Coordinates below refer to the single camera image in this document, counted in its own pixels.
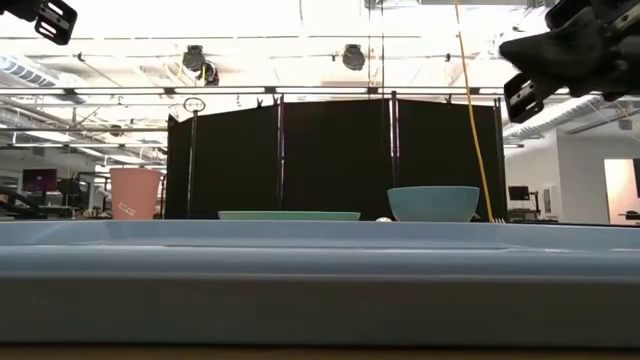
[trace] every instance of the black room divider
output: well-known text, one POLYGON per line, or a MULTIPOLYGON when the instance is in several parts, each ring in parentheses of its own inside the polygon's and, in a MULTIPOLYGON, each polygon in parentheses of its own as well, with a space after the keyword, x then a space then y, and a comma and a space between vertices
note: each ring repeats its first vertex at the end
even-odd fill
POLYGON ((187 218, 189 193, 189 149, 191 148, 191 121, 178 122, 169 115, 167 124, 167 184, 166 219, 187 218))
POLYGON ((391 217, 389 102, 285 104, 283 209, 391 217))
MULTIPOLYGON (((474 106, 494 217, 507 217, 499 107, 474 106)), ((467 105, 398 100, 398 181, 407 186, 475 186, 477 214, 488 219, 467 105)))
MULTIPOLYGON (((391 102, 393 121, 390 102, 380 100, 200 116, 193 217, 281 209, 357 211, 375 220, 391 217, 386 191, 395 185, 482 187, 466 105, 391 102)), ((474 106, 474 113, 493 214, 506 218, 499 106, 474 106)), ((167 218, 187 217, 190 137, 190 120, 170 118, 167 218)), ((477 213, 488 218, 482 192, 477 213)))
MULTIPOLYGON (((191 121, 169 127, 170 134, 179 134, 169 136, 168 218, 187 214, 191 121), (176 170, 182 174, 174 176, 176 170), (176 209, 169 211, 170 204, 176 209)), ((217 219, 220 210, 279 209, 278 107, 201 115, 197 136, 193 218, 217 219)))

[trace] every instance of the pink cup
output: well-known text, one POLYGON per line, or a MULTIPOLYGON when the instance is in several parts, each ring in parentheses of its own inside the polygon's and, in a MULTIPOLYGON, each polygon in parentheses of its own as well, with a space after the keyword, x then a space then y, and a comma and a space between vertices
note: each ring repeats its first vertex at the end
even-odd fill
POLYGON ((141 168, 112 168, 111 207, 115 220, 152 220, 162 173, 141 168))

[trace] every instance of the yellow cable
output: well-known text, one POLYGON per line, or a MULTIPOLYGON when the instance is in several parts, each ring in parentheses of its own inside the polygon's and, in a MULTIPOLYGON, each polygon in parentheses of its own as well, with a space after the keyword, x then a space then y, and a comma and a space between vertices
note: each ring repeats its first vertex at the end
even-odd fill
POLYGON ((476 131, 476 121, 473 116, 473 104, 471 103, 471 88, 469 87, 469 75, 467 74, 467 62, 464 56, 464 44, 462 41, 462 29, 460 29, 460 1, 453 0, 456 8, 456 21, 458 22, 458 41, 460 42, 460 55, 462 55, 462 71, 464 72, 464 85, 467 89, 467 103, 469 105, 469 122, 471 124, 471 133, 473 134, 473 142, 476 147, 476 155, 478 156, 478 165, 480 167, 480 176, 482 177, 482 189, 487 204, 487 214, 489 221, 494 222, 493 211, 491 210, 491 198, 489 197, 489 187, 487 186, 487 175, 484 172, 484 161, 480 152, 480 142, 478 141, 478 132, 476 131))

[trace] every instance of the computer screen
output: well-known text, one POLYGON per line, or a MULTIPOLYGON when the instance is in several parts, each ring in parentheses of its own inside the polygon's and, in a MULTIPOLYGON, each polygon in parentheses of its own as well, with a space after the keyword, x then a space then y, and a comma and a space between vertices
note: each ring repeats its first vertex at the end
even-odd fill
POLYGON ((509 186, 509 199, 512 201, 528 201, 529 187, 528 186, 509 186))
POLYGON ((22 171, 22 191, 56 191, 56 169, 25 169, 22 171))

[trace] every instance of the bowl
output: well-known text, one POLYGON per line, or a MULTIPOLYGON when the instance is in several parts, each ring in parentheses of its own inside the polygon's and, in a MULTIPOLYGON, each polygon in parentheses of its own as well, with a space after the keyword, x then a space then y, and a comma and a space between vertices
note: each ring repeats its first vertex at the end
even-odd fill
POLYGON ((398 221, 468 222, 478 206, 480 189, 467 186, 418 186, 387 191, 398 221))
POLYGON ((268 221, 358 221, 357 212, 331 211, 220 211, 220 220, 268 220, 268 221))

